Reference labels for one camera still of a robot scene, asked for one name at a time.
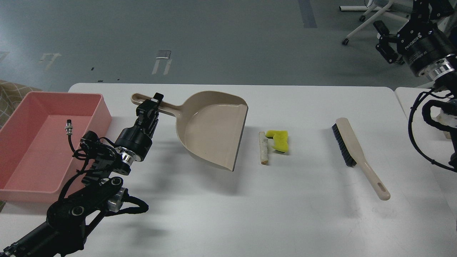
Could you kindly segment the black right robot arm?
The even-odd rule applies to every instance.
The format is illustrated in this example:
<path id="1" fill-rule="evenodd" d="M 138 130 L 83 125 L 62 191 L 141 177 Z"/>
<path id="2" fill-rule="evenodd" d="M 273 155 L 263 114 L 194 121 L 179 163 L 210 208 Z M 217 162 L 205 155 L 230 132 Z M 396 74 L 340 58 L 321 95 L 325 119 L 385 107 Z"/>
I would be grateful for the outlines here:
<path id="1" fill-rule="evenodd" d="M 376 50 L 390 64 L 403 61 L 416 77 L 427 77 L 433 86 L 415 99 L 408 117 L 408 136 L 416 151 L 431 164 L 456 172 L 456 153 L 447 165 L 427 156 L 416 143 L 412 123 L 416 111 L 429 126 L 450 135 L 456 148 L 456 46 L 432 21 L 410 19 L 396 34 L 383 21 L 373 23 L 379 34 Z"/>

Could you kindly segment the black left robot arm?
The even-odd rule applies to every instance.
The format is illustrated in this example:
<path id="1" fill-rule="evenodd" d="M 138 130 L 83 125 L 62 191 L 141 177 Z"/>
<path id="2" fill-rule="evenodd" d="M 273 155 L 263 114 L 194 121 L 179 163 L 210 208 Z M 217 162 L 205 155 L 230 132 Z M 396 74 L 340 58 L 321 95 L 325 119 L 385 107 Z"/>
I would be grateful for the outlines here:
<path id="1" fill-rule="evenodd" d="M 88 131 L 73 157 L 84 162 L 63 186 L 58 199 L 47 210 L 46 221 L 2 250 L 2 257 L 65 257 L 84 249 L 87 237 L 105 217 L 141 214 L 149 206 L 129 195 L 121 175 L 129 175 L 133 162 L 142 162 L 152 146 L 163 95 L 140 100 L 137 119 L 115 142 L 102 142 Z"/>

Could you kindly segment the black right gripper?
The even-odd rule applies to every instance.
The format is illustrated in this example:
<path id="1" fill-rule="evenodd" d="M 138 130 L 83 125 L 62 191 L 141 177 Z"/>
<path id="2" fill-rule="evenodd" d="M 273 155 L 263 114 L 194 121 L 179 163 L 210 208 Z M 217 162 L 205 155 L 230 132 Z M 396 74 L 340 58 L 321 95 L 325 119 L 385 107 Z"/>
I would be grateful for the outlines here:
<path id="1" fill-rule="evenodd" d="M 416 77 L 426 75 L 440 60 L 456 56 L 456 47 L 432 21 L 410 19 L 397 34 L 390 33 L 382 20 L 373 26 L 379 34 L 376 50 L 389 64 L 406 63 Z"/>

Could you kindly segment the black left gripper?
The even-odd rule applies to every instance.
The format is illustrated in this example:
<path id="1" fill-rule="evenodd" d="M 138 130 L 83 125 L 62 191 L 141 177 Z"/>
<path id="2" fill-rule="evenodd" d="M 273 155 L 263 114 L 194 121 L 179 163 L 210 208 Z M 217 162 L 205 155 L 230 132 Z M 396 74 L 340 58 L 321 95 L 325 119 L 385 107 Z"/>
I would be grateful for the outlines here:
<path id="1" fill-rule="evenodd" d="M 132 127 L 121 131 L 116 139 L 115 148 L 123 148 L 135 154 L 141 162 L 147 156 L 152 138 L 159 121 L 159 105 L 163 94 L 155 93 L 152 100 L 143 101 L 136 109 L 137 120 Z"/>

